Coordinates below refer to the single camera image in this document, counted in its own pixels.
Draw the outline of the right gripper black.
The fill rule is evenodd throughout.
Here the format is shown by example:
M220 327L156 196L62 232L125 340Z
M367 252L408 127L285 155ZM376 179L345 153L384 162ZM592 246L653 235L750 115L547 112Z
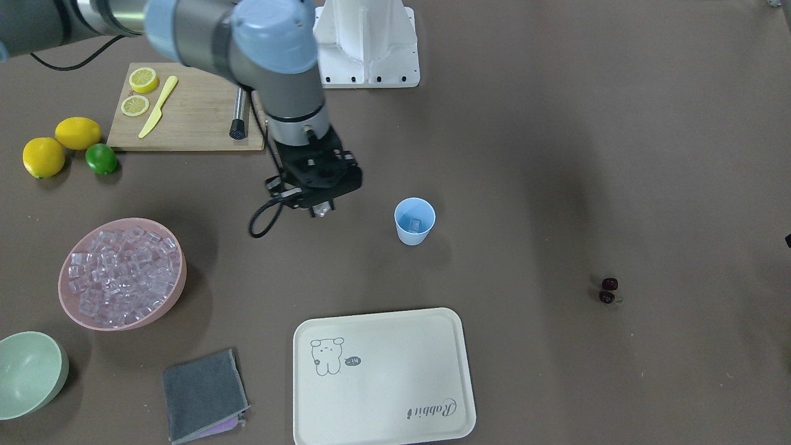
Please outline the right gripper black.
M308 144L292 146L275 142L281 160L280 176L303 191L300 208L323 218L334 210L333 199L358 190L363 172L350 150L345 150L334 127L317 138L308 132Z

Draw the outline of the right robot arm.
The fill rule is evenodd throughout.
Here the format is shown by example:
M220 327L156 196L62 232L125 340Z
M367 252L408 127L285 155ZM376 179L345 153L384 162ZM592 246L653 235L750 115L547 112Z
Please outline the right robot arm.
M259 93L282 163L273 200L317 214L359 189L325 107L312 1L3 1L2 60L96 36L147 37L169 59Z

